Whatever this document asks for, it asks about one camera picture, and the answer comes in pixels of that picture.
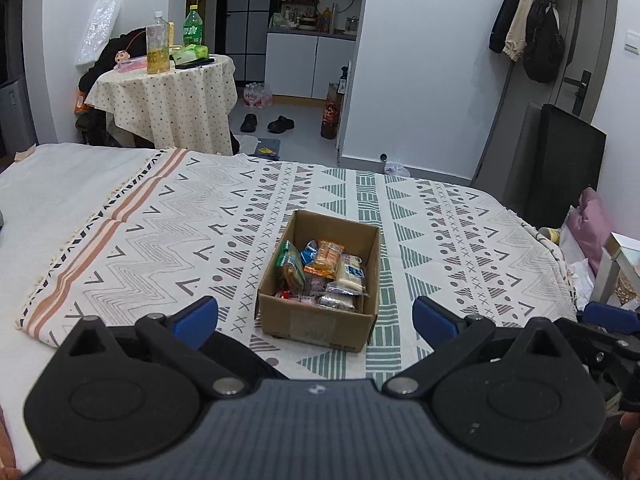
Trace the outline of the person hand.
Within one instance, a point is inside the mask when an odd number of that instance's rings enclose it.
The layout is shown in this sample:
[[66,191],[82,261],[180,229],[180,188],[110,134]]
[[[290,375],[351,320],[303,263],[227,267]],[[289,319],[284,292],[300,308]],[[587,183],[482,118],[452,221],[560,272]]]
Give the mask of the person hand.
[[634,435],[623,464],[625,480],[640,479],[640,415],[638,413],[624,413],[620,419],[623,430],[632,431]]

